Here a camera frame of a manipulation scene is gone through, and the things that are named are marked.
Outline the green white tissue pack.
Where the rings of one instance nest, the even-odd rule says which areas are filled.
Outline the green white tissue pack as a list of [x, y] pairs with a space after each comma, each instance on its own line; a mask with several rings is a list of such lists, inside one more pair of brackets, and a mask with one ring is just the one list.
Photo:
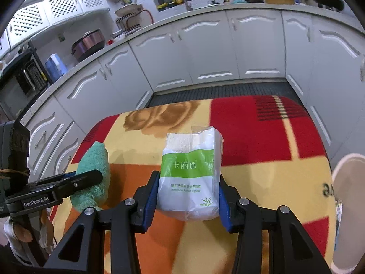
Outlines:
[[223, 137], [214, 127], [168, 133], [158, 184], [159, 211], [181, 221], [218, 217], [222, 157]]

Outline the beige round trash bin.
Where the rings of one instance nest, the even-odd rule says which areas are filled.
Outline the beige round trash bin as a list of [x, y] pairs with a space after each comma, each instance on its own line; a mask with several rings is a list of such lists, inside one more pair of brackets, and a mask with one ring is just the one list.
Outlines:
[[345, 155], [332, 173], [336, 204], [333, 273], [364, 273], [364, 155]]

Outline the white kitchen cabinets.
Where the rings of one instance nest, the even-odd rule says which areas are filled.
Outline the white kitchen cabinets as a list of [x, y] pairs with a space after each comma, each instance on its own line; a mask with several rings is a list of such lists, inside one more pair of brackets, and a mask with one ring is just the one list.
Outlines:
[[31, 178], [64, 170], [102, 118], [190, 85], [285, 79], [308, 110], [332, 166], [364, 153], [364, 28], [310, 6], [236, 4], [145, 27], [73, 67], [22, 118]]

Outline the green microfibre cloth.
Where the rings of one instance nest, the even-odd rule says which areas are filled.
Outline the green microfibre cloth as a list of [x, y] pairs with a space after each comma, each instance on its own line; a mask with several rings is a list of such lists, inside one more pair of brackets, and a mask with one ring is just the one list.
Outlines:
[[101, 210], [108, 199], [111, 171], [108, 152], [103, 143], [95, 141], [81, 158], [76, 175], [81, 177], [80, 190], [70, 197], [72, 206], [81, 213], [88, 207]]

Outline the red yellow blanket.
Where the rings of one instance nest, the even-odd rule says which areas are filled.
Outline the red yellow blanket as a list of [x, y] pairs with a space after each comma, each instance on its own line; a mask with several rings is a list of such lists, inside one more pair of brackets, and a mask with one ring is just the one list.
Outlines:
[[[104, 208], [116, 206], [160, 169], [168, 133], [214, 127], [223, 136], [222, 175], [261, 207], [290, 207], [327, 263], [335, 240], [335, 198], [329, 161], [307, 111], [278, 96], [194, 100], [102, 119], [67, 170], [75, 171], [95, 141], [109, 155], [111, 183]], [[136, 236], [143, 273], [230, 273], [237, 237], [219, 219], [183, 222], [157, 211]]]

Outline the black microwave oven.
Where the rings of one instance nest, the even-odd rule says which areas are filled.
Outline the black microwave oven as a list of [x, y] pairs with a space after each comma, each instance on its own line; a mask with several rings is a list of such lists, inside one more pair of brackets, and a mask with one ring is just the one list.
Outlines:
[[8, 120], [20, 120], [52, 84], [32, 49], [19, 54], [1, 73], [1, 110]]

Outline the blue water jug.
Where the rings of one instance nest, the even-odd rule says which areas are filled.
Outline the blue water jug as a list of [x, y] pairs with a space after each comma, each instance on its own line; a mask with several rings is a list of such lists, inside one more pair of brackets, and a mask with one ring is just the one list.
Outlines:
[[67, 73], [68, 69], [61, 61], [57, 54], [52, 54], [45, 62], [46, 70], [53, 82], [56, 82], [61, 76]]

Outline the dark ribbed floor mat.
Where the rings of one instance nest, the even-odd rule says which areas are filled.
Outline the dark ribbed floor mat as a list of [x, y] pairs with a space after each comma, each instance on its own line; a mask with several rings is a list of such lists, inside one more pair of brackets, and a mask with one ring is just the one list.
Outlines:
[[151, 97], [145, 106], [146, 108], [177, 103], [192, 100], [207, 100], [212, 98], [224, 97], [246, 97], [246, 96], [264, 96], [276, 95], [279, 97], [287, 97], [297, 104], [304, 107], [300, 98], [291, 88], [288, 82], [263, 82], [263, 83], [246, 83], [218, 85], [214, 87], [191, 88], [178, 92], [161, 93]]

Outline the purple rice cooker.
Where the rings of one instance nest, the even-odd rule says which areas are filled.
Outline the purple rice cooker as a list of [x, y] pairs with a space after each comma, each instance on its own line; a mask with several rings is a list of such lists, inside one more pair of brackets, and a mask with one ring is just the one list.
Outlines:
[[102, 50], [106, 40], [100, 29], [86, 32], [71, 47], [71, 55], [80, 63], [89, 56]]

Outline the white upper lattice cabinets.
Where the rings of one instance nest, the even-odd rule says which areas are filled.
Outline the white upper lattice cabinets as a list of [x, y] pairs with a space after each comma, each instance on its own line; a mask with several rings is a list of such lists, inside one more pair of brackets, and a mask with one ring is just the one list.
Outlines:
[[50, 26], [99, 10], [109, 10], [106, 0], [43, 0], [21, 8], [1, 35], [1, 56]]

